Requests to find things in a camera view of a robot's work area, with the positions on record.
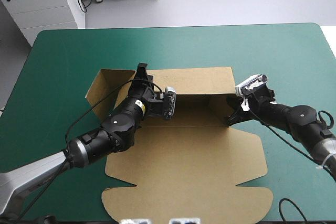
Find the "flattened cardboard box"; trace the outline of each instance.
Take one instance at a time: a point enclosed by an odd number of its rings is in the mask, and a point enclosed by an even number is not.
[[[111,154],[106,174],[137,185],[108,188],[102,201],[109,215],[121,219],[149,218],[168,223],[171,218],[198,217],[202,223],[256,223],[269,211],[268,188],[238,184],[264,176],[267,165],[258,136],[225,125],[232,113],[226,103],[235,95],[230,67],[150,70],[161,88],[177,91],[170,121],[147,118],[135,134],[135,145]],[[92,105],[119,84],[133,78],[133,70],[102,69],[86,98]],[[109,105],[95,109],[103,120]]]

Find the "green table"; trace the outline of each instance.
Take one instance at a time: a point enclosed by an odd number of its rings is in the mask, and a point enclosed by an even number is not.
[[[316,24],[44,31],[0,118],[0,171],[64,148],[68,125],[89,107],[85,94],[99,69],[135,69],[139,62],[150,69],[232,66],[236,83],[264,73],[278,102],[336,115],[336,61]],[[98,124],[91,113],[72,137]],[[280,219],[282,197],[294,200],[310,220],[336,219],[336,185],[326,172],[257,122],[235,127],[263,141],[268,174],[243,186],[273,191],[265,220]],[[120,183],[105,175],[105,161],[61,175],[25,218],[110,220],[101,193]],[[301,219],[291,207],[284,212],[288,219]]]

